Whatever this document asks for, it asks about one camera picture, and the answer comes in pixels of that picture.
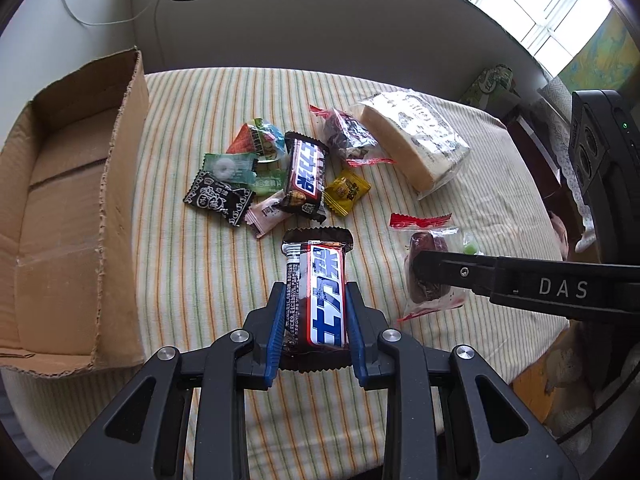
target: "cardboard box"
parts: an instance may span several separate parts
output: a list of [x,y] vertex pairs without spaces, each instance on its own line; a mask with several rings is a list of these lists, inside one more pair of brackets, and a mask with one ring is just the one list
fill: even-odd
[[57,377],[143,361],[131,257],[142,56],[29,102],[0,153],[0,366]]

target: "pink candy wrapper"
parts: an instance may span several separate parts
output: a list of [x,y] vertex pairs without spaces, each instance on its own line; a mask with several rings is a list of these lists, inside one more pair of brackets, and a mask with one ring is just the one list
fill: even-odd
[[253,204],[244,216],[244,221],[254,230],[257,238],[262,238],[280,222],[291,216],[274,205],[284,198],[284,190],[281,189],[262,202]]

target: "bread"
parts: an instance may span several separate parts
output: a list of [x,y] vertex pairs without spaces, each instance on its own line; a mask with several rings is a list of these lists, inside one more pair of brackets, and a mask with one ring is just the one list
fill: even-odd
[[420,198],[446,184],[470,151],[417,92],[383,92],[350,111],[395,160]]

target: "striped tablecloth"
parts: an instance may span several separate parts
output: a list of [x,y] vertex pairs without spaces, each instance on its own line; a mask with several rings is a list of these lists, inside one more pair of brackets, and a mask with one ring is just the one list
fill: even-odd
[[[164,345],[208,346],[263,306],[271,284],[285,277],[280,253],[292,218],[262,240],[182,197],[207,152],[224,152],[239,127],[264,117],[283,130],[314,136],[320,123],[308,104],[346,108],[394,87],[363,79],[297,70],[201,68],[147,76],[151,106],[138,155],[133,249],[140,330],[151,356]],[[535,184],[506,129],[484,112],[430,98],[471,146],[465,172],[418,202],[398,168],[382,164],[362,175],[371,191],[345,219],[355,247],[346,258],[369,306],[397,319],[405,302],[405,241],[386,227],[392,212],[453,213],[476,234],[486,254],[559,260],[554,232]],[[328,180],[340,170],[332,161]],[[426,345],[474,346],[506,380],[535,362],[566,320],[494,306],[473,294],[459,309],[404,323]],[[112,370],[59,380],[2,372],[7,393],[34,448],[57,465],[84,428],[132,376]],[[191,477],[198,393],[188,433]],[[385,392],[364,392],[350,368],[313,374],[280,372],[268,392],[246,393],[249,465],[254,479],[344,478],[382,462]],[[436,407],[436,419],[441,415]]]

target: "wall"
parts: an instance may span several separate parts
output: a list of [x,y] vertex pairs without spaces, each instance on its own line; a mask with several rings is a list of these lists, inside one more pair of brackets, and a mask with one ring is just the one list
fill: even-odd
[[[134,12],[155,0],[132,0]],[[526,100],[540,67],[465,0],[161,0],[135,22],[147,72],[194,66],[321,70],[456,100],[486,66],[511,66]]]
[[[130,0],[67,0],[86,22],[131,17]],[[134,44],[133,25],[84,27],[60,0],[24,0],[0,36],[0,142],[25,102],[97,57]]]

